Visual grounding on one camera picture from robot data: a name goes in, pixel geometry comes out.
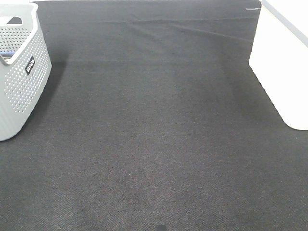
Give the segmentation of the black fabric table mat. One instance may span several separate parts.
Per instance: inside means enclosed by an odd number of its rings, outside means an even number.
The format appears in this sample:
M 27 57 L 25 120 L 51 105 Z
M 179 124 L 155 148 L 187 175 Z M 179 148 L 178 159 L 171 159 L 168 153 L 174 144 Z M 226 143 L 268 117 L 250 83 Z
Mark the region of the black fabric table mat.
M 307 230 L 308 133 L 248 64 L 259 1 L 38 6 L 52 70 L 0 144 L 1 230 Z

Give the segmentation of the grey perforated laundry basket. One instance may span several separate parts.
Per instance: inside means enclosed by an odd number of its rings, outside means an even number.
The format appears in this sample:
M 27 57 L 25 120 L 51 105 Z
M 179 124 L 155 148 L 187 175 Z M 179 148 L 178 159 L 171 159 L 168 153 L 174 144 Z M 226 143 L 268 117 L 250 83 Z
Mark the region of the grey perforated laundry basket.
M 38 5 L 28 0 L 2 0 L 0 15 L 21 23 L 0 27 L 0 139 L 8 140 L 23 127 L 49 78 L 52 64 L 37 15 Z

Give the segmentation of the white plastic bin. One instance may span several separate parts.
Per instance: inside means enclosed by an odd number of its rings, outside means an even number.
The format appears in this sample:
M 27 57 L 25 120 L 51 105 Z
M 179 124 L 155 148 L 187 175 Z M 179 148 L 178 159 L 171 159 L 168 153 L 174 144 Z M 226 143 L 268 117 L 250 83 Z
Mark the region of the white plastic bin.
M 286 125 L 308 128 L 308 2 L 263 0 L 249 65 Z

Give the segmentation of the blue towel inside basket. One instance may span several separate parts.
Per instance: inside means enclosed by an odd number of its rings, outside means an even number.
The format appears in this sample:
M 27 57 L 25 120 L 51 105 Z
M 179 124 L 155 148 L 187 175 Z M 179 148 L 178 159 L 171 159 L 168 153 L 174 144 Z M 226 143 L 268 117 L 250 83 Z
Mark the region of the blue towel inside basket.
M 14 51 L 0 51 L 0 56 L 4 60 L 9 60 L 14 56 L 15 52 Z

